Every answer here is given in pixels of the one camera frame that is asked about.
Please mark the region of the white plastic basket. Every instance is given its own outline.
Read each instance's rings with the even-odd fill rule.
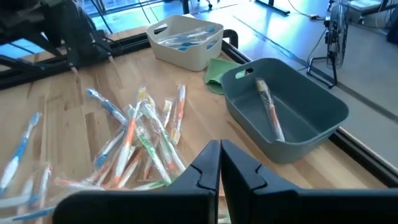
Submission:
[[[155,34],[156,29],[165,26],[166,30]],[[206,26],[212,26],[215,29],[215,34],[202,44],[190,46],[186,51],[158,44],[160,39]],[[197,72],[205,69],[211,58],[220,56],[223,31],[224,26],[214,22],[186,16],[170,16],[148,27],[146,33],[156,58]]]

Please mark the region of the green cloth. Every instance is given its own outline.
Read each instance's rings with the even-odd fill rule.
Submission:
[[[207,71],[205,74],[206,86],[213,93],[223,95],[224,91],[223,88],[221,87],[221,77],[229,70],[239,66],[240,64],[227,60],[210,59],[209,66],[207,67]],[[244,71],[238,72],[236,74],[236,78],[241,78],[243,76],[244,76]]]

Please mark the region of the floor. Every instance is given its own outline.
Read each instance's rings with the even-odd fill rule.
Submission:
[[[207,2],[194,0],[190,4],[192,12],[200,19],[222,23],[226,29],[234,29],[239,34],[239,49],[252,59],[263,57],[279,58],[291,67],[301,70],[305,75],[305,62],[312,57],[323,56],[326,46],[323,41],[315,46],[325,27],[321,21],[310,21],[307,17],[294,12],[287,0],[275,3],[292,11],[282,16],[256,2],[222,1],[208,11]],[[328,0],[307,1],[291,0],[299,11],[308,14],[326,16]],[[105,16],[111,30],[119,32],[150,22],[159,21],[172,14],[182,14],[179,1],[166,4],[153,4],[143,9],[130,9]],[[358,15],[352,14],[355,20]],[[383,26],[384,14],[365,18],[367,26]],[[100,17],[93,18],[98,29],[106,29]],[[18,43],[34,48],[28,42]],[[13,57],[20,57],[21,51],[8,46],[0,47]],[[365,29],[351,25],[348,31],[346,57],[338,70],[339,87],[331,90],[350,108],[350,115],[343,128],[369,146],[376,154],[394,167],[398,167],[396,146],[398,139],[398,48],[385,41],[378,29]],[[315,66],[331,75],[324,62]]]

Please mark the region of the gray plastic bin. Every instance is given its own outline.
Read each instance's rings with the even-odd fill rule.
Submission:
[[[235,75],[253,69],[242,78]],[[285,136],[276,141],[256,77],[265,79]],[[344,102],[284,62],[264,58],[225,73],[221,79],[226,105],[266,156],[276,163],[290,163],[319,146],[348,116]]]

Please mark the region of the wooden tabletop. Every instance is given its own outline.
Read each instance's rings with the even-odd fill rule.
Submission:
[[[117,40],[142,33],[144,28],[111,36]],[[30,56],[34,61],[48,53]],[[93,159],[115,131],[118,122],[107,115],[85,92],[95,88],[120,108],[136,102],[137,89],[146,83],[148,93],[163,105],[186,84],[187,97],[178,149],[187,163],[212,139],[229,139],[280,176],[306,189],[383,189],[375,177],[332,142],[293,164],[271,162],[228,113],[224,97],[204,85],[204,72],[191,72],[157,60],[151,49],[140,50],[110,62],[79,69],[79,76],[62,73],[33,83],[0,91],[0,167],[10,160],[31,115],[43,112],[32,134],[14,179],[12,191],[20,192],[34,164],[49,162],[54,175],[80,180],[93,171]]]

